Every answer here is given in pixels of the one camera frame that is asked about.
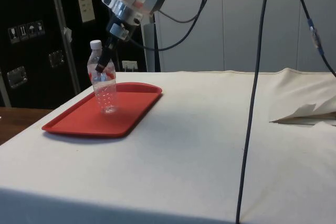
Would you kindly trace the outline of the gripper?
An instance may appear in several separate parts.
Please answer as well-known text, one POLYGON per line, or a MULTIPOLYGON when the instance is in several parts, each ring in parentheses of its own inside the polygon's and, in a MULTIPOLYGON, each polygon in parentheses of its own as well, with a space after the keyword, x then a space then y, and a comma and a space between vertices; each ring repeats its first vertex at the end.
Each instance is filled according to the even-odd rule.
POLYGON ((110 16, 109 22, 106 26, 106 31, 112 36, 110 36, 103 45, 102 53, 96 66, 97 72, 103 73, 110 60, 112 60, 112 55, 115 52, 116 38, 128 41, 132 37, 136 28, 137 27, 135 25, 124 23, 117 16, 110 16))

